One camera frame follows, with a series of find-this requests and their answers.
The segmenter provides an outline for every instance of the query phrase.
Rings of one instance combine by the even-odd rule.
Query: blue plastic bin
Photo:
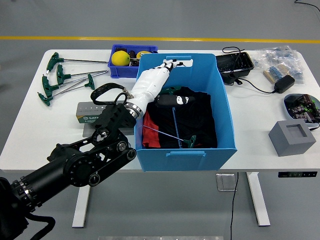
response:
[[[218,170],[237,151],[228,98],[216,56],[209,53],[145,54],[140,59],[137,78],[144,70],[162,64],[163,60],[193,60],[192,66],[174,68],[164,87],[183,86],[195,92],[211,95],[212,116],[215,121],[217,148],[146,149],[142,145],[143,120],[134,128],[135,149],[146,171],[207,171]]]
[[[135,54],[139,53],[140,51],[148,51],[154,52],[158,51],[157,46],[153,45],[124,45],[124,44],[114,44],[112,46],[111,55],[108,63],[108,67],[111,71],[111,78],[118,79],[118,78],[136,78],[138,73],[138,66],[115,66],[111,62],[112,55],[116,52],[117,48],[126,49],[127,53],[130,51],[134,51]]]

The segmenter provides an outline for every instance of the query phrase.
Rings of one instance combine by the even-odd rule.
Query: yellow ball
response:
[[[141,58],[141,54],[150,54],[151,52],[149,51],[140,51],[136,54],[136,58],[140,59]]]
[[[111,62],[115,66],[128,66],[130,63],[130,56],[125,51],[116,51],[112,54]]]

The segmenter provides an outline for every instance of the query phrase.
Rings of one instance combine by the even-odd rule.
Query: white robotic hand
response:
[[[155,100],[169,78],[170,72],[176,66],[183,65],[175,59],[164,61],[160,66],[141,73],[131,91],[131,99],[125,104],[126,109],[135,118],[140,118],[146,112],[148,103]]]

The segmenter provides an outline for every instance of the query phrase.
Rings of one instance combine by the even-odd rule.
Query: red cloth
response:
[[[142,145],[146,148],[160,148],[159,133],[150,129],[153,128],[155,130],[159,130],[159,127],[151,120],[148,111],[146,111],[143,116],[143,125],[149,128],[142,128]]]

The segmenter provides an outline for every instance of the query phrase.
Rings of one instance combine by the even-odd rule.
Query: t-handle hex wrench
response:
[[[42,102],[44,102],[47,106],[50,106],[50,101],[54,99],[54,97],[60,95],[60,94],[64,94],[64,93],[67,93],[67,92],[70,92],[70,91],[73,91],[73,90],[76,90],[76,89],[79,89],[79,88],[82,88],[82,87],[90,87],[92,90],[95,89],[95,83],[94,83],[94,80],[92,77],[96,77],[96,76],[99,76],[99,75],[102,75],[102,74],[105,74],[106,72],[100,72],[100,73],[97,73],[97,74],[94,74],[94,75],[90,75],[88,74],[87,77],[83,77],[81,81],[77,82],[76,84],[68,87],[67,89],[55,94],[55,95],[51,95],[48,96],[48,97],[45,97],[43,94],[39,93],[38,92],[38,96],[39,98],[41,99]],[[89,79],[89,82],[87,84],[85,84],[84,86],[79,86],[79,87],[76,87],[78,86],[79,84],[83,83],[84,81],[86,81],[87,79]]]
[[[55,52],[46,66],[46,74],[48,74],[57,63],[64,63],[65,61],[69,62],[83,62],[83,63],[95,63],[95,64],[108,64],[107,61],[94,61],[94,60],[78,60],[78,59],[65,59],[59,57],[59,53]]]
[[[62,85],[65,83],[65,80],[70,79],[74,76],[80,76],[80,75],[87,75],[87,74],[95,74],[95,73],[100,73],[106,71],[107,73],[109,72],[108,70],[100,70],[100,71],[90,71],[90,72],[83,72],[83,73],[77,73],[77,74],[64,74],[64,69],[62,65],[59,63],[59,65],[56,68],[56,81],[58,85]]]
[[[103,70],[103,71],[98,71],[98,73],[96,74],[93,74],[92,77],[95,77],[95,76],[99,76],[101,74],[106,74],[108,73],[109,71],[108,70]],[[76,80],[73,80],[73,81],[68,81],[68,82],[65,82],[64,84],[57,84],[57,85],[50,85],[49,84],[49,80],[47,78],[47,76],[45,76],[44,74],[42,75],[42,86],[43,86],[43,90],[45,92],[45,95],[49,98],[52,96],[52,93],[54,90],[57,90],[59,89],[60,87],[64,86],[64,85],[67,85],[67,84],[71,84],[71,83],[75,83],[75,82],[83,82],[83,80],[86,80],[88,77],[82,77],[82,78],[79,78],[79,79],[76,79]]]
[[[146,126],[146,125],[143,125],[143,126],[144,126],[145,128],[147,128],[147,129],[151,129],[151,130],[156,131],[156,132],[158,132],[158,133],[160,133],[160,134],[167,135],[167,136],[169,136],[169,137],[172,137],[172,138],[174,138],[174,139],[178,139],[178,140],[186,143],[186,144],[188,145],[188,149],[193,149],[193,148],[194,148],[195,141],[196,141],[196,137],[197,137],[196,135],[192,135],[192,137],[190,138],[190,140],[185,140],[185,139],[181,139],[181,138],[176,137],[176,136],[172,136],[172,135],[170,135],[170,134],[168,134],[168,133],[165,133],[165,132],[163,132],[163,131],[156,130],[156,129],[152,128],[152,127],[149,127],[149,126]]]

